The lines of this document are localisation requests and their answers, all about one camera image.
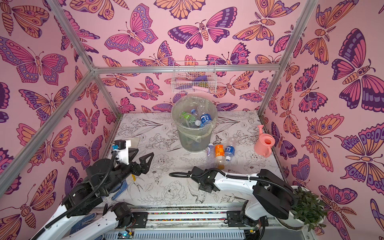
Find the purple label clear bottle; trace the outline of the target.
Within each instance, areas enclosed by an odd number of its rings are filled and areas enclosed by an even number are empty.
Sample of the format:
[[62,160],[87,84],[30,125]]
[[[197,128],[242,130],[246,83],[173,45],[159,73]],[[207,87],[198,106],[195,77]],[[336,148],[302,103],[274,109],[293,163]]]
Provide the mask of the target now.
[[215,157],[215,147],[212,143],[209,143],[207,147],[207,158],[211,159]]

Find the orange label bottle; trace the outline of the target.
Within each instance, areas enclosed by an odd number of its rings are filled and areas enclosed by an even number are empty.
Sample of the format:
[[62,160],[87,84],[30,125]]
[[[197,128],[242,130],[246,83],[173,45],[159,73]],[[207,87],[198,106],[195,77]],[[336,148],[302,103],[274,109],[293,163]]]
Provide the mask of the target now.
[[217,168],[220,170],[223,170],[225,168],[225,151],[223,145],[216,145],[215,146],[215,162],[217,165]]

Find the blue label bottle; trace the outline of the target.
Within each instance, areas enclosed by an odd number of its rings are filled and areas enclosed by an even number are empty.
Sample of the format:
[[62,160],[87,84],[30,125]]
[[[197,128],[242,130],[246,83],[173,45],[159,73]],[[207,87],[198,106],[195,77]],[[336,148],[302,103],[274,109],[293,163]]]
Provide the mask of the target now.
[[212,117],[210,114],[201,115],[201,122],[203,126],[206,126],[212,122]]
[[237,140],[235,138],[230,138],[227,141],[227,144],[225,147],[225,159],[227,162],[230,162],[232,158],[235,156],[236,143],[237,143]]

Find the lime green label bottle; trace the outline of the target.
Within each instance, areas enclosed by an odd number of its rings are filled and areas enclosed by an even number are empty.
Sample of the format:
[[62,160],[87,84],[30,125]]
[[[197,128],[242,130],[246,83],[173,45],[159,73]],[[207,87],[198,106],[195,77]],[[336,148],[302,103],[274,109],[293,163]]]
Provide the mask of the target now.
[[185,124],[187,127],[191,128],[195,125],[196,117],[192,114],[189,114],[187,112],[181,112],[179,115],[182,124]]

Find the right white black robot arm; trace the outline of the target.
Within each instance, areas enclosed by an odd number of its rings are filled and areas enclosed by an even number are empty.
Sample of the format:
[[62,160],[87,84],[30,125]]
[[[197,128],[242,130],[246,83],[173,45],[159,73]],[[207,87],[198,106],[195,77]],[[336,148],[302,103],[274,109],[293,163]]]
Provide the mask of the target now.
[[202,170],[194,167],[186,177],[196,182],[204,192],[245,195],[247,199],[240,211],[239,222],[249,227],[255,226],[267,215],[287,220],[291,209],[298,204],[292,187],[266,169],[257,174],[244,175],[217,168]]

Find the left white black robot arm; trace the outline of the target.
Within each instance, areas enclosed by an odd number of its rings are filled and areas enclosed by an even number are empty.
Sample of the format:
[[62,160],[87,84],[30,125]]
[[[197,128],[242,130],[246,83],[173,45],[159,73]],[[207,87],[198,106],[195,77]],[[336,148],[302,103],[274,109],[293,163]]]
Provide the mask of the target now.
[[128,141],[117,140],[110,158],[97,160],[86,168],[87,176],[63,198],[55,214],[34,236],[34,240],[60,240],[70,228],[88,215],[103,199],[117,193],[133,175],[149,172],[154,153],[134,158],[139,149],[130,148]]

